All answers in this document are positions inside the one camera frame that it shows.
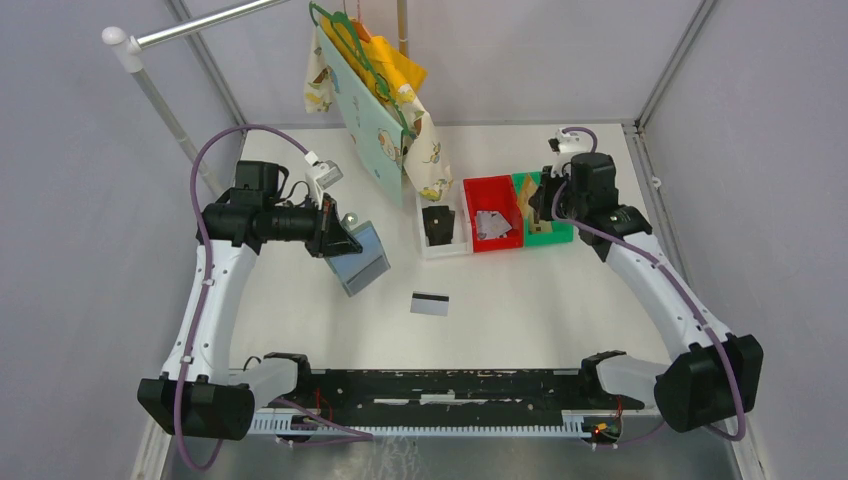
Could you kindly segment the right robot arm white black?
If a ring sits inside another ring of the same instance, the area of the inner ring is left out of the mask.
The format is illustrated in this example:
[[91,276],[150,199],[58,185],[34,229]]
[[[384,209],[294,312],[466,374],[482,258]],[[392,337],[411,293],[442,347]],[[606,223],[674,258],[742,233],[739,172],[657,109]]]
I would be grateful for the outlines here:
[[529,204],[542,219],[578,230],[635,295],[669,354],[667,364],[620,350],[585,358],[577,382],[580,400],[602,408],[623,396],[657,409],[676,432],[706,428],[729,441],[744,439],[763,347],[751,334],[734,334],[697,298],[646,217],[620,203],[613,158],[586,152],[544,167]]

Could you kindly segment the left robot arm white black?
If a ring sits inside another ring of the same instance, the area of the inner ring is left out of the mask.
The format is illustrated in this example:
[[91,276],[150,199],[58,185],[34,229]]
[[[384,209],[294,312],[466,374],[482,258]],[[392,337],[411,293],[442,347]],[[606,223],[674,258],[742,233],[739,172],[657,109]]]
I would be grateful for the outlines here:
[[271,241],[304,244],[314,258],[359,254],[363,248],[339,219],[327,188],[342,178],[332,161],[307,156],[303,204],[282,196],[286,168],[240,161],[235,181],[202,210],[196,272],[174,346],[156,378],[141,380],[137,399],[168,434],[240,440],[256,410],[278,396],[290,407],[314,394],[305,356],[270,353],[233,374],[229,354],[242,294],[261,248]]

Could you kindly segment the grey white striped card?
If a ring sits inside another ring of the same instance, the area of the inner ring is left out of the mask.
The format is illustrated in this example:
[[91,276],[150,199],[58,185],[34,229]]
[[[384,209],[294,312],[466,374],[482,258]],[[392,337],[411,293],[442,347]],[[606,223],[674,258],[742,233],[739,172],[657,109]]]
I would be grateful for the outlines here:
[[413,314],[447,317],[450,297],[448,295],[414,291],[411,295],[410,312]]

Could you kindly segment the gold printed card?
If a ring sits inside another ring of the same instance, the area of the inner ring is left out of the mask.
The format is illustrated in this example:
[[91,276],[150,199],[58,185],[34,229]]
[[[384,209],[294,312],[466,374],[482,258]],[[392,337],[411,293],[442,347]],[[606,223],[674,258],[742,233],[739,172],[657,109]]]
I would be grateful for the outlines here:
[[530,200],[538,190],[538,184],[531,175],[525,175],[521,182],[520,189],[517,194],[517,202],[522,217],[525,219],[533,219],[534,208],[530,205]]

